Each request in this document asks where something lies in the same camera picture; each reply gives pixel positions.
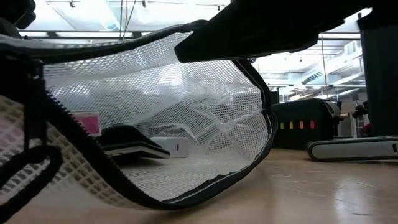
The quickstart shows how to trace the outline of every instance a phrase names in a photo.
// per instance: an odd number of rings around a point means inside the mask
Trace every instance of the pink card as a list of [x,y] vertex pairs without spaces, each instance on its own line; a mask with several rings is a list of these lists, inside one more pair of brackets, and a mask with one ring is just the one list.
[[71,114],[94,137],[101,135],[100,114],[98,111],[71,111]]

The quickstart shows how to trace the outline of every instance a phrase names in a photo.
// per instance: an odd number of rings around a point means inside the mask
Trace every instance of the wooden surface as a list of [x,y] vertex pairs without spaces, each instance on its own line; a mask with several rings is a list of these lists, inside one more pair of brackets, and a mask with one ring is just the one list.
[[9,223],[398,223],[398,162],[307,158],[303,151],[272,150],[244,180],[186,211],[73,213],[28,206]]

